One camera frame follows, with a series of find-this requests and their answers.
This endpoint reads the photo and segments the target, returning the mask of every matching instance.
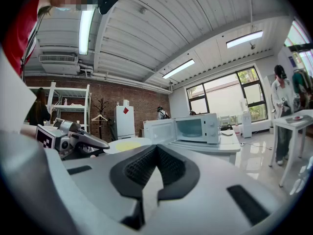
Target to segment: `yellow surface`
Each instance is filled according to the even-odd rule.
[[[139,142],[135,142],[135,141],[126,141],[126,142],[122,142],[122,143],[117,143],[115,148],[116,150],[119,151],[128,151],[131,149],[135,149],[137,147],[141,147],[141,143]]]

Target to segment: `coat rack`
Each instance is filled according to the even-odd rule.
[[[100,103],[100,106],[98,107],[95,105],[95,107],[98,109],[99,115],[96,116],[95,118],[93,118],[91,121],[98,121],[99,122],[99,138],[102,139],[102,133],[101,133],[102,122],[108,121],[107,119],[105,119],[103,117],[104,109],[106,108],[106,106],[104,104],[108,103],[109,101],[104,102],[104,99],[101,98],[100,100],[98,100],[98,102]]]

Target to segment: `white floor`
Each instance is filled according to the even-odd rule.
[[[278,183],[283,175],[287,161],[285,161],[283,166],[278,166],[276,163],[272,167],[268,165],[273,150],[266,149],[266,147],[273,147],[274,135],[269,132],[257,133],[252,135],[251,138],[240,138],[239,142],[245,142],[246,144],[237,153],[235,166],[246,172],[250,177],[258,180],[264,187],[267,187],[276,195],[281,203],[284,203],[289,198],[289,193],[295,180],[298,178],[300,168],[307,165],[309,158],[313,156],[313,139],[306,137],[302,159],[298,158],[298,153],[296,152],[292,168],[282,188],[278,186]],[[161,174],[156,168],[143,189],[143,208],[146,221],[157,208],[157,192],[162,188]]]

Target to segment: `dark jacket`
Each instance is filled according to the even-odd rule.
[[[29,125],[38,125],[38,124],[44,125],[44,120],[50,121],[51,115],[48,112],[47,107],[43,103],[40,103],[38,118],[36,118],[36,112],[35,112],[36,104],[37,102],[33,104],[33,106],[30,108],[30,111],[28,113]]]

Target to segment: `reflective floor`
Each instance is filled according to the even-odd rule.
[[[272,167],[268,166],[272,156],[272,150],[268,150],[265,147],[270,148],[274,145],[274,135],[269,132],[256,133],[251,138],[246,139],[241,137],[239,142],[245,142],[247,144],[242,147],[241,152],[237,153],[235,165],[250,177],[260,181],[284,202],[289,197],[289,193],[292,190],[295,180],[298,178],[301,167],[307,165],[309,158],[313,156],[313,139],[306,137],[303,157],[302,159],[298,158],[302,137],[301,134],[298,135],[299,139],[294,161],[282,188],[278,186],[278,183],[283,176],[287,161],[284,161],[283,166],[278,166],[276,163]],[[248,143],[264,147],[255,147]]]

